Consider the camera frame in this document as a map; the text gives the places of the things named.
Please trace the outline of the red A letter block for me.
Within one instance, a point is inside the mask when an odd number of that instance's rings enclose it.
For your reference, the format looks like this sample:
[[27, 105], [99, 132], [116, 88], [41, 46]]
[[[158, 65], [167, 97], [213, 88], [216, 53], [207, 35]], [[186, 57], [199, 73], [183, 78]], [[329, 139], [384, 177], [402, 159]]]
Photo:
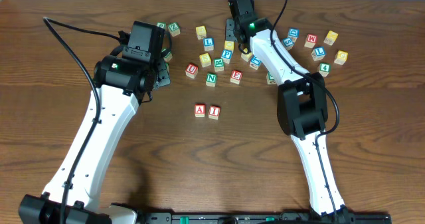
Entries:
[[206, 106], [204, 104], [196, 104], [194, 114], [197, 118], [205, 117]]

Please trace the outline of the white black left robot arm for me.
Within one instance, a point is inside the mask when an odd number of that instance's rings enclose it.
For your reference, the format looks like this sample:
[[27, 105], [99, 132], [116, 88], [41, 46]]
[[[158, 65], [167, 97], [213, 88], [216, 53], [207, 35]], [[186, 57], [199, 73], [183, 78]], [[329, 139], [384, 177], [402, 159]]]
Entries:
[[90, 75], [53, 28], [56, 21], [43, 21], [77, 62], [92, 91], [64, 161], [41, 196], [24, 196], [19, 217], [23, 223], [142, 223], [143, 215], [125, 204], [100, 209], [100, 194], [116, 146], [144, 96], [171, 82], [164, 60], [171, 49], [163, 48], [171, 35], [162, 27], [135, 21], [130, 33], [119, 32], [119, 45]]

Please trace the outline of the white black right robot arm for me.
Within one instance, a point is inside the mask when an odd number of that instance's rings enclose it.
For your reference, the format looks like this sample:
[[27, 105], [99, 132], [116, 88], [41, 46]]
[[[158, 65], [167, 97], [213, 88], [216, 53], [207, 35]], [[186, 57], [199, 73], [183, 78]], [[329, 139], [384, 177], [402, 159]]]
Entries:
[[275, 24], [257, 16], [254, 0], [228, 0], [228, 4], [238, 44], [262, 61], [278, 85], [278, 122], [300, 155], [312, 211], [338, 221], [345, 202], [333, 177], [326, 146], [330, 131], [325, 127], [327, 101], [334, 97], [320, 73], [310, 73], [286, 50]]

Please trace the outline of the red I letter block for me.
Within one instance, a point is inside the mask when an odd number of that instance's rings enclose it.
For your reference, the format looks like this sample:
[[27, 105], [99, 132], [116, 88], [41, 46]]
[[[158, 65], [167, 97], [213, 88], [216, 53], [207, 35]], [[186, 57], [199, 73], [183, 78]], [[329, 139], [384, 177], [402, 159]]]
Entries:
[[210, 106], [209, 108], [209, 118], [213, 120], [218, 120], [220, 116], [220, 107], [219, 106]]

